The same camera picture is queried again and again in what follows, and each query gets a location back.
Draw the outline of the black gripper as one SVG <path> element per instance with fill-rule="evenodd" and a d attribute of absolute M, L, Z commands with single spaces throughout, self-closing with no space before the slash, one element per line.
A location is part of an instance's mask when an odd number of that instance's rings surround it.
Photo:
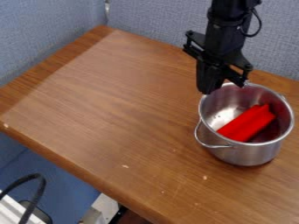
<path fill-rule="evenodd" d="M 251 18 L 250 14 L 235 19 L 210 14 L 206 33 L 186 32 L 183 51 L 196 59 L 196 87 L 204 95 L 218 90 L 224 80 L 240 88 L 246 84 L 254 67 L 242 48 Z"/>

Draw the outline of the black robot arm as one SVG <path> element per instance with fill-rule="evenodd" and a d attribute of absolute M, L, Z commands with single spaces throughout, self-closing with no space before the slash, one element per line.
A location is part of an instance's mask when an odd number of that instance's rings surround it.
<path fill-rule="evenodd" d="M 183 51 L 196 59 L 196 87 L 210 95 L 224 80 L 243 88 L 252 64 L 243 55 L 246 38 L 262 29 L 256 6 L 260 0 L 212 0 L 206 33 L 188 30 Z"/>

